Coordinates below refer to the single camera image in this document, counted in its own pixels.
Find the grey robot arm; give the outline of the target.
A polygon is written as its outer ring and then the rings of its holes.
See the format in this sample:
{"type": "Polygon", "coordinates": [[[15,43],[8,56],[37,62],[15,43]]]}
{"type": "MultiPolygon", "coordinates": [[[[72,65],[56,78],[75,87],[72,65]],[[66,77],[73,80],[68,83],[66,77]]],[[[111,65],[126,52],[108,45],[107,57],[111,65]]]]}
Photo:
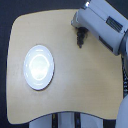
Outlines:
{"type": "Polygon", "coordinates": [[[106,0],[85,0],[71,25],[88,29],[114,55],[128,54],[128,20],[106,0]]]}

